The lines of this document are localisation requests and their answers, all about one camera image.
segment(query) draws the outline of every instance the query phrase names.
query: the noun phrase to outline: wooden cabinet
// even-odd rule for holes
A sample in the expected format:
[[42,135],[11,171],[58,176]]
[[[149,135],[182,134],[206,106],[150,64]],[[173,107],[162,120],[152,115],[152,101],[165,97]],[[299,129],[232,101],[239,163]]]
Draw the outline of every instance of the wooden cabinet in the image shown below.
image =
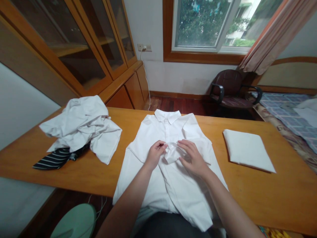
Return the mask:
[[134,109],[143,110],[144,99],[137,74],[134,73],[124,85],[128,91]]
[[101,93],[137,61],[121,0],[2,0],[0,13],[80,96]]
[[137,69],[136,73],[138,75],[143,99],[146,102],[146,100],[149,97],[149,86],[148,86],[148,82],[146,80],[145,69],[144,69],[143,65]]
[[124,86],[122,86],[116,92],[116,94],[106,103],[106,106],[133,109],[132,103]]
[[114,20],[114,25],[120,37],[121,46],[124,49],[124,56],[128,67],[133,65],[136,61],[136,54],[133,47],[132,34],[129,27],[128,17],[126,15],[123,0],[107,0],[110,13]]

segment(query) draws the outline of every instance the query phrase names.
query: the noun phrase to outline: window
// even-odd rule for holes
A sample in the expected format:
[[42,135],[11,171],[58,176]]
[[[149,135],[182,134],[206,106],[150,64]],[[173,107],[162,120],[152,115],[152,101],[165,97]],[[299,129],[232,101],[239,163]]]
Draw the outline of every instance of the window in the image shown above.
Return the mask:
[[174,0],[172,51],[245,55],[283,0]]

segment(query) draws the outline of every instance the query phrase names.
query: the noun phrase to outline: brown leather chair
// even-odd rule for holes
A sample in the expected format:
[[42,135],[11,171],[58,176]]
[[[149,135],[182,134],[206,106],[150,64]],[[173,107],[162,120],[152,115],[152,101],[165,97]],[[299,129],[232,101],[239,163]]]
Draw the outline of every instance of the brown leather chair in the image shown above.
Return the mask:
[[[254,88],[258,97],[254,102],[239,98],[242,87]],[[236,109],[250,109],[259,103],[262,98],[262,90],[259,87],[242,84],[242,75],[237,70],[227,69],[221,71],[211,83],[210,97],[220,106]]]

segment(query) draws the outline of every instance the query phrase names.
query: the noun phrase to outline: forearm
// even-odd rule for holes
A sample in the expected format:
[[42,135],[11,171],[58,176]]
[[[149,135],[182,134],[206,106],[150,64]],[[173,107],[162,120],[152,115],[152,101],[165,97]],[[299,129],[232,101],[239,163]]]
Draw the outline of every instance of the forearm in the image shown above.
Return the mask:
[[258,227],[233,199],[218,177],[211,171],[202,176],[207,184],[221,222],[231,238],[263,238]]
[[112,208],[96,238],[128,237],[139,214],[152,170],[143,166]]

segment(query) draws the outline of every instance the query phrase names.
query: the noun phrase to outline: white fabric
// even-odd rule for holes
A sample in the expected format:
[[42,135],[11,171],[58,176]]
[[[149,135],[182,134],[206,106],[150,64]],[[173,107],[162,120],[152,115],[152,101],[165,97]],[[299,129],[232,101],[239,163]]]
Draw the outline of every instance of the white fabric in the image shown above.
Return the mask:
[[312,127],[317,128],[317,111],[310,108],[294,108],[294,111],[304,118]]
[[310,108],[317,112],[317,98],[308,99],[298,104],[295,108]]
[[90,149],[109,164],[122,130],[108,116],[99,96],[71,99],[61,114],[40,125],[47,136],[58,138],[47,152],[65,147],[73,152],[91,141]]
[[276,173],[260,136],[227,129],[223,134],[231,162]]
[[312,127],[317,128],[317,98],[308,99],[296,106],[294,111],[304,118]]
[[213,218],[218,218],[206,185],[188,172],[178,160],[178,140],[188,139],[198,146],[204,160],[227,188],[220,171],[211,141],[202,133],[193,114],[181,116],[180,112],[155,111],[142,121],[135,140],[127,147],[118,184],[113,197],[117,202],[145,162],[150,147],[158,140],[171,145],[168,156],[161,156],[152,173],[142,207],[180,213],[192,225],[206,231]]

